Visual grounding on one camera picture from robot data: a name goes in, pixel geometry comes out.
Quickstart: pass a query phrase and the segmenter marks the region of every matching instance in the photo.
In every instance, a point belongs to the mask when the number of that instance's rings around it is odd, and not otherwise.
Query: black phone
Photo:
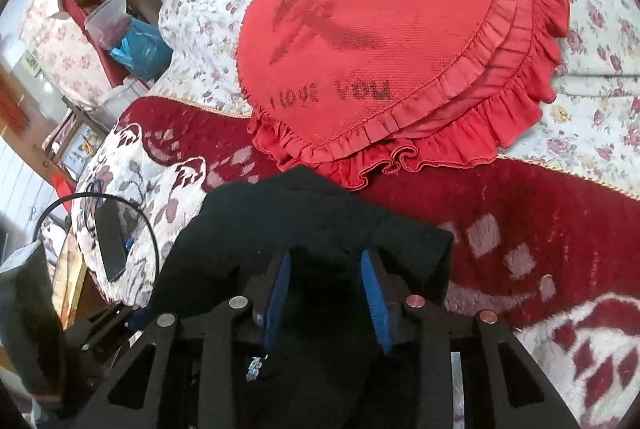
[[[95,212],[95,235],[109,282],[119,278],[127,265],[116,200],[105,200]]]

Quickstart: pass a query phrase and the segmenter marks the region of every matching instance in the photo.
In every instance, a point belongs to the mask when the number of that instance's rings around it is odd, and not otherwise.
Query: ruffled trim
[[[290,157],[307,165],[339,160],[355,154],[386,138],[390,133],[423,119],[475,82],[509,33],[515,5],[516,0],[491,0],[485,20],[476,35],[463,53],[438,77],[401,102],[364,120],[356,128],[320,145],[314,145],[301,138],[287,124],[273,117],[265,107],[256,102],[242,84],[239,67],[239,79],[244,95],[254,109],[249,132],[258,135],[258,129],[271,130],[271,135],[277,137],[277,143]],[[238,56],[241,55],[241,43],[242,40],[238,47]],[[260,136],[264,137],[266,134],[267,132],[262,132]],[[259,147],[260,142],[255,145],[257,149],[263,149]]]
[[[417,172],[426,165],[468,168],[494,161],[498,149],[510,146],[540,120],[539,103],[555,99],[550,79],[561,63],[561,54],[554,38],[566,37],[568,29],[568,0],[533,0],[529,51],[495,95],[426,138],[383,140],[342,160],[307,165],[350,190],[358,190],[367,185],[367,174],[376,168],[394,174],[402,168]],[[269,128],[254,124],[250,130],[256,127],[256,148],[271,153],[281,170],[301,163],[278,145]]]

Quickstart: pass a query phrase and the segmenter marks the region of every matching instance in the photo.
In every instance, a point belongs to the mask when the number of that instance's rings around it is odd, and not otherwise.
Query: gold braided trim
[[[209,112],[211,114],[222,115],[223,117],[231,117],[232,119],[249,119],[251,114],[242,115],[242,114],[232,114],[229,112],[223,112],[221,110],[214,110],[213,108],[209,108],[207,106],[203,106],[202,104],[198,104],[197,102],[191,102],[183,99],[178,99],[176,97],[169,97],[166,95],[146,95],[145,97],[160,97],[162,99],[167,99],[168,101],[180,102],[180,104],[185,104],[186,106],[193,106],[194,108],[198,108],[203,112]]]
[[[545,162],[538,162],[537,160],[523,160],[523,159],[520,159],[520,158],[514,158],[513,156],[507,156],[505,154],[500,154],[500,153],[498,153],[496,155],[496,158],[501,158],[503,160],[516,160],[518,162],[524,162],[525,164],[537,165],[539,167],[543,167],[543,168],[551,170],[551,171],[556,171],[558,173],[566,174],[566,175],[569,175],[569,176],[574,176],[576,178],[580,178],[581,180],[587,180],[588,182],[593,182],[594,184],[598,184],[598,185],[600,185],[602,187],[605,187],[607,189],[610,189],[612,191],[620,193],[620,194],[622,194],[622,196],[626,196],[627,198],[631,198],[632,200],[635,200],[636,202],[640,202],[640,196],[637,195],[636,193],[633,193],[631,191],[627,191],[626,189],[623,189],[622,187],[618,187],[617,185],[610,184],[609,182],[606,182],[604,180],[600,180],[599,178],[594,178],[593,176],[583,176],[581,174],[575,173],[575,172],[570,171],[568,169],[563,169],[561,167],[554,167],[552,165],[546,164]]]

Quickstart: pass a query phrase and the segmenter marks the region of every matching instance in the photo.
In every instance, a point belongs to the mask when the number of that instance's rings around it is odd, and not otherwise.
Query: black garment
[[[276,344],[258,380],[246,383],[246,366],[238,370],[241,427],[409,427],[416,348],[382,356],[358,263],[365,248],[380,248],[412,293],[440,302],[451,245],[449,232],[372,207],[300,167],[210,192],[164,263],[150,313],[205,313],[290,249]]]

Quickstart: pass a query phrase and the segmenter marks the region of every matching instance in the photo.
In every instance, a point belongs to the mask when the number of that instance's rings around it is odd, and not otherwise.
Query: blue plastic bag
[[[174,53],[160,37],[157,27],[131,19],[131,27],[119,48],[109,55],[143,81],[156,80],[169,67]]]

